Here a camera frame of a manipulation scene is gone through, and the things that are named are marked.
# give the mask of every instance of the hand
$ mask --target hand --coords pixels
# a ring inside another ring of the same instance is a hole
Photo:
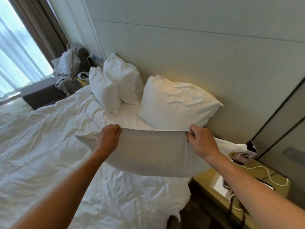
[[[190,132],[185,132],[185,134],[188,138],[188,142],[198,156],[207,161],[222,154],[219,151],[215,138],[210,130],[191,124],[190,131],[195,133],[195,137]]]
[[[118,124],[105,126],[101,130],[101,134],[96,139],[94,153],[108,157],[116,150],[119,143],[120,134],[123,129]]]

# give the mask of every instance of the sheer curtain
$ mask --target sheer curtain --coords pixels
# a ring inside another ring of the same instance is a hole
[[[52,72],[9,1],[0,0],[0,100]]]

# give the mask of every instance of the white duvet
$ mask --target white duvet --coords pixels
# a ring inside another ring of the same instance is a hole
[[[0,229],[9,228],[89,154],[75,134],[118,123],[152,129],[122,104],[104,111],[90,86],[0,127]],[[189,178],[147,177],[103,164],[69,228],[166,228],[190,197]]]

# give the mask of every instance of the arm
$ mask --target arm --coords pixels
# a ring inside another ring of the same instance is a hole
[[[191,124],[190,130],[195,133],[195,137],[189,132],[186,135],[196,154],[227,181],[260,228],[304,227],[304,210],[234,165],[219,151],[214,136],[208,129]]]
[[[95,173],[116,149],[121,131],[119,125],[105,126],[90,156],[11,228],[68,228]]]

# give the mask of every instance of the headboard wall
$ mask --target headboard wall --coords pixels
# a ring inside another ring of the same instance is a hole
[[[222,139],[251,139],[304,76],[304,0],[85,4],[105,57],[117,53],[145,81],[162,75],[219,99],[224,107],[207,127]]]

